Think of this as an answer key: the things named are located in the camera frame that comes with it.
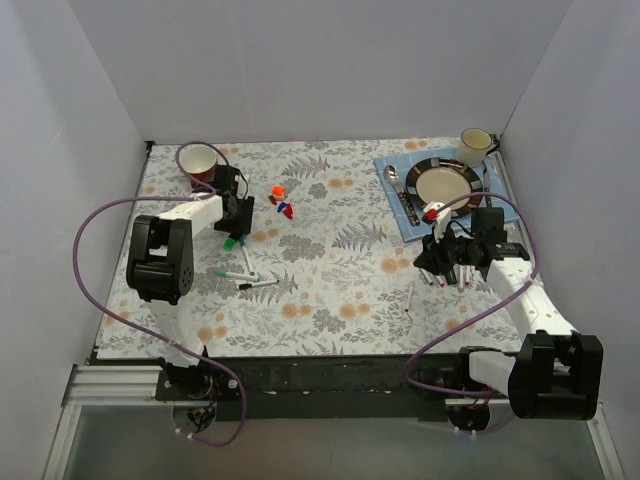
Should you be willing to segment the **grey capped white pen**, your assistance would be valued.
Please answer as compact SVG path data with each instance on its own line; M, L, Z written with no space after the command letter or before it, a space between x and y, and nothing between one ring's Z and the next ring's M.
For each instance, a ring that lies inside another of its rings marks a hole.
M425 278L425 281L429 284L429 285L433 285L433 282L431 280L431 278L428 276L428 274L425 271L422 271L422 275Z

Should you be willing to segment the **orange capped black highlighter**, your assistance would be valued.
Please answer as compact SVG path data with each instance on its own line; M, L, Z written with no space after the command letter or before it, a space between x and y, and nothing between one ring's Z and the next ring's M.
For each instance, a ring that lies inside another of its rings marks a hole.
M447 270L444 277L448 285L455 285L457 283L457 277L453 268Z

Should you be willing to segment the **green capped black highlighter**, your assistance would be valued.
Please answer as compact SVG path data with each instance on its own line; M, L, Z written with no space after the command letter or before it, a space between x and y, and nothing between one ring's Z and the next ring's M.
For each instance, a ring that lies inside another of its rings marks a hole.
M222 248L225 251L232 251L235 245L242 239L241 236L230 234L227 239L223 242Z

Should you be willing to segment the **pink capped white pen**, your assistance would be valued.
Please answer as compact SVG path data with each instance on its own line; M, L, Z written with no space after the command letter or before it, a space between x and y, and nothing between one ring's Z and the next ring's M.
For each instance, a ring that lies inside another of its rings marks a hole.
M458 292L463 292L465 289L465 268L462 265L458 266L458 280L457 280L457 290Z

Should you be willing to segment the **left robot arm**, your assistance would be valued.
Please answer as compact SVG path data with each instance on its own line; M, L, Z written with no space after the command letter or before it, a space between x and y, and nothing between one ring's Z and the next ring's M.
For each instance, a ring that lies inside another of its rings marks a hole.
M146 302L160 334L168 339L164 362L185 368L178 387L193 400L205 398L213 386L211 373L184 352L204 352L184 299L195 278L194 239L213 228L228 235L223 247L233 248L251 231L254 202L241 171L222 165L203 192L157 216L139 215L133 223L127 284Z

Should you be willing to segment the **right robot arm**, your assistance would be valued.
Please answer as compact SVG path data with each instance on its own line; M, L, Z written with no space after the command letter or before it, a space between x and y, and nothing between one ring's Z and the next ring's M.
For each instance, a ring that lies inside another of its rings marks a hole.
M594 335L579 333L537 282L525 247L508 240L499 208L477 209L471 231L458 236L451 211L432 202L425 220L432 232L415 260L417 268L453 285L455 267L471 267L501 300L521 341L517 354L464 347L452 373L454 389L475 397L486 387L506 396L519 418L589 420L599 398L604 350Z

